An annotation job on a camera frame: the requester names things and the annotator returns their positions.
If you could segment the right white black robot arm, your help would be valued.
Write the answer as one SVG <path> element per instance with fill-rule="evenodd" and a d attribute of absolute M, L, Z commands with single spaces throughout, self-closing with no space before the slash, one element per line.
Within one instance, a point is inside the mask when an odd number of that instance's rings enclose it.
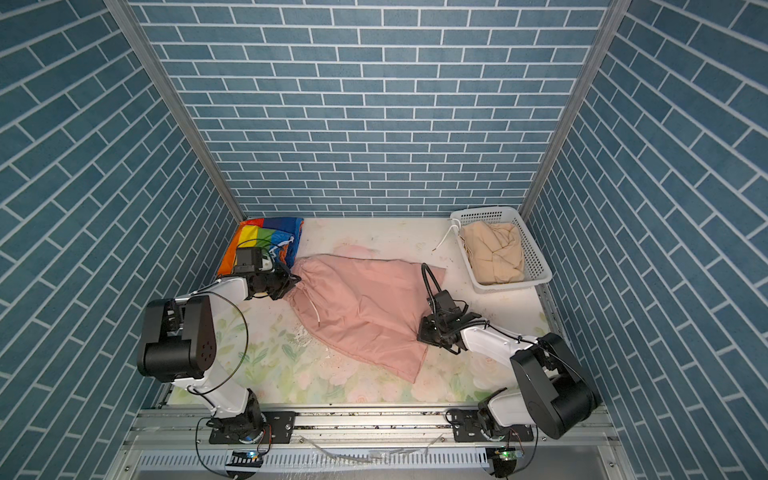
<path fill-rule="evenodd" d="M 467 306 L 457 306 L 450 293 L 428 294 L 431 313 L 422 318 L 417 338 L 454 355 L 481 354 L 515 375 L 519 391 L 502 388 L 478 405 L 481 432 L 495 440 L 515 425 L 532 425 L 561 438 L 589 418 L 602 403 L 565 340 L 555 333 L 534 338 L 496 327 Z"/>

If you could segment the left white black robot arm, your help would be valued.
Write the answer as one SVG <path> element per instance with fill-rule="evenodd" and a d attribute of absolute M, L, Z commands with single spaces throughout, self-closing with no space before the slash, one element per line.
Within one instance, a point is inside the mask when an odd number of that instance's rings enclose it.
<path fill-rule="evenodd" d="M 208 426 L 237 442 L 253 443 L 266 428 L 252 390 L 233 380 L 217 361 L 216 317 L 236 313 L 255 298 L 283 298 L 300 282 L 293 256 L 275 247 L 239 246 L 230 271 L 190 294 L 149 301 L 138 344 L 137 369 L 145 376 L 185 389 L 207 405 Z"/>

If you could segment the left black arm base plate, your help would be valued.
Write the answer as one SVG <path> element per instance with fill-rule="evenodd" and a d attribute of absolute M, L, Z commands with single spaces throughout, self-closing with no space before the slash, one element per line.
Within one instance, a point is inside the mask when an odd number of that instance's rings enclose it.
<path fill-rule="evenodd" d="M 256 445 L 288 444 L 297 414 L 294 411 L 267 411 L 250 418 L 243 413 L 231 418 L 206 421 L 211 429 L 211 444 Z"/>

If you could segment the white plastic laundry basket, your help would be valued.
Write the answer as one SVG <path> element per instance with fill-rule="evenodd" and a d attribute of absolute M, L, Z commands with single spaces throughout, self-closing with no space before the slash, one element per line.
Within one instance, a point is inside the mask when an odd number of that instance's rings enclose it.
<path fill-rule="evenodd" d="M 479 293 L 533 288 L 553 273 L 518 211 L 508 206 L 453 212 L 449 231 Z"/>

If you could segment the pink shorts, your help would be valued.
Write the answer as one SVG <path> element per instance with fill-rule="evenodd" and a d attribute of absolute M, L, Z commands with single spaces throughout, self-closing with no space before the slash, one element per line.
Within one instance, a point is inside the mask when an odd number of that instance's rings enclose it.
<path fill-rule="evenodd" d="M 293 273 L 300 281 L 285 299 L 313 337 L 416 381 L 427 354 L 417 332 L 430 310 L 419 263 L 322 254 L 298 259 Z"/>

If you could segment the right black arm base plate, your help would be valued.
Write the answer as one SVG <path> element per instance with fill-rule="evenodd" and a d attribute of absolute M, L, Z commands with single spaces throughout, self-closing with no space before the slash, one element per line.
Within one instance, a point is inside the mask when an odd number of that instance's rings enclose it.
<path fill-rule="evenodd" d="M 448 409 L 444 418 L 458 443 L 473 442 L 531 442 L 533 429 L 529 425 L 500 426 L 490 413 L 476 409 Z"/>

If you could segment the rainbow striped shorts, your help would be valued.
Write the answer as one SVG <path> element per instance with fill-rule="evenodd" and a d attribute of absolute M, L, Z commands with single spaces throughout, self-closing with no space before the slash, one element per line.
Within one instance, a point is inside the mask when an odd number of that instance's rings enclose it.
<path fill-rule="evenodd" d="M 259 247 L 292 268 L 299 250 L 304 219 L 299 217 L 256 218 L 241 222 L 228 245 L 217 276 L 233 272 L 238 248 Z"/>

